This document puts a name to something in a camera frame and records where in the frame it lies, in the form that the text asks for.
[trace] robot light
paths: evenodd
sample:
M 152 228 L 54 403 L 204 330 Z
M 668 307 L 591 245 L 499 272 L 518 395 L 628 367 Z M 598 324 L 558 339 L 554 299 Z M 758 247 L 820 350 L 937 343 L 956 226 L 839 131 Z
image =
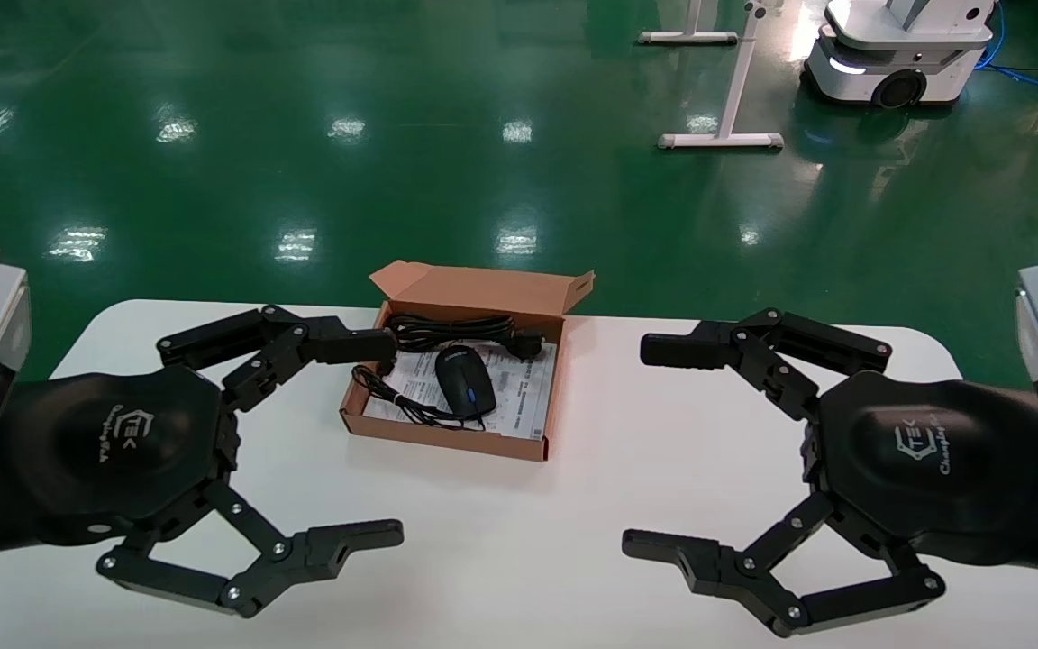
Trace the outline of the robot light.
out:
M 836 58 L 834 57 L 827 58 L 827 62 L 831 63 L 832 69 L 836 69 L 843 74 L 865 74 L 865 72 L 868 72 L 868 69 L 853 69 L 851 65 L 845 65 L 840 61 L 836 61 Z

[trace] green epoxy floor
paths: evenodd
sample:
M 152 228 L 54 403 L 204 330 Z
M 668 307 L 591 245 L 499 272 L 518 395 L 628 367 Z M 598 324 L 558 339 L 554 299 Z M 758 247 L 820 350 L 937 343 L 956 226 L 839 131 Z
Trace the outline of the green epoxy floor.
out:
M 774 4 L 738 128 L 782 131 L 778 155 L 656 151 L 715 127 L 734 62 L 633 45 L 685 0 L 0 0 L 25 375 L 120 300 L 373 306 L 366 274 L 401 258 L 594 268 L 583 313 L 905 325 L 1025 386 L 1038 87 L 984 72 L 952 111 L 821 106 L 796 77 L 823 0 Z M 728 1 L 704 18 L 741 29 Z M 1007 18 L 996 62 L 1038 65 L 1038 3 Z

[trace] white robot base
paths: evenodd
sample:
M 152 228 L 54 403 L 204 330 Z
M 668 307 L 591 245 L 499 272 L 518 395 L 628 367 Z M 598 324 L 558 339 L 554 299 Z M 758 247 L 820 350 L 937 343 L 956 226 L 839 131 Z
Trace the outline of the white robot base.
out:
M 803 77 L 831 102 L 948 106 L 991 40 L 993 1 L 831 0 Z
M 954 62 L 934 74 L 918 66 L 874 70 L 842 61 L 825 52 L 816 42 L 803 77 L 812 90 L 841 104 L 863 104 L 882 108 L 902 106 L 951 106 L 959 100 L 983 50 L 964 52 Z

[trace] black mouse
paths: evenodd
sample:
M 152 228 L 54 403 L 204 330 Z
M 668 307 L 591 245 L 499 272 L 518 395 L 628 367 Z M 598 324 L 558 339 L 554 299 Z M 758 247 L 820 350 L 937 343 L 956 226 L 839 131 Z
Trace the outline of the black mouse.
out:
M 479 352 L 466 345 L 450 345 L 435 359 L 435 375 L 452 414 L 483 416 L 495 410 L 495 386 Z

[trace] blue cable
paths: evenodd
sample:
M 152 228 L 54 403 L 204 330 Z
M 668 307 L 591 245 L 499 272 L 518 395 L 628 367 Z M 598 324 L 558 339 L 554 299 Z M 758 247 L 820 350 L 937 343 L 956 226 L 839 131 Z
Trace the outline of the blue cable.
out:
M 1028 77 L 1028 75 L 1022 75 L 1022 74 L 1019 74 L 1017 72 L 1012 72 L 1012 71 L 1009 71 L 1009 70 L 1001 69 L 1001 66 L 996 66 L 996 65 L 991 65 L 991 66 L 992 66 L 992 70 L 996 71 L 998 73 L 1000 73 L 1002 75 L 1006 75 L 1006 77 L 1010 77 L 1012 79 L 1016 79 L 1016 81 L 1022 81 L 1025 83 L 1031 83 L 1031 85 L 1038 85 L 1038 79 L 1030 78 L 1030 77 Z
M 984 60 L 976 63 L 976 70 L 984 70 L 986 66 L 990 65 L 995 58 L 995 55 L 1001 53 L 1001 48 L 1004 46 L 1004 37 L 1007 35 L 1007 21 L 1004 20 L 1004 3 L 1001 0 L 995 0 L 995 8 L 1001 12 L 1001 37 L 995 42 L 995 49 L 991 53 L 984 54 Z
M 976 70 L 992 69 L 998 73 L 1005 75 L 1005 77 L 1016 79 L 1016 81 L 1022 81 L 1025 83 L 1031 83 L 1031 85 L 1038 85 L 1038 79 L 1033 79 L 1028 77 L 1028 75 L 1009 71 L 1001 65 L 992 65 L 992 61 L 995 60 L 996 54 L 1001 53 L 1001 48 L 1004 46 L 1004 37 L 1007 35 L 1008 31 L 1007 21 L 1004 20 L 1004 3 L 1001 3 L 1001 0 L 995 0 L 995 8 L 1001 13 L 1001 36 L 995 40 L 995 48 L 993 48 L 991 52 L 985 53 L 984 58 L 982 58 L 980 62 L 976 63 Z

